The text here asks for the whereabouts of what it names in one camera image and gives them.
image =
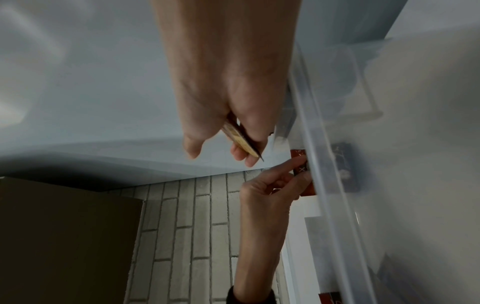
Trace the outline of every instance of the skin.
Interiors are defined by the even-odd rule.
[[[233,112],[260,151],[282,108],[300,0],[151,0],[190,158]],[[258,161],[232,144],[235,160]]]
[[[306,160],[299,156],[263,171],[240,190],[240,251],[233,293],[242,303],[262,302],[271,291],[290,206],[312,182],[309,172],[295,177],[289,172]]]

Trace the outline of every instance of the tile floor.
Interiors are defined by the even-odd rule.
[[[146,201],[125,304],[225,303],[240,241],[240,186],[260,170],[112,190]],[[289,304],[282,259],[272,286]]]

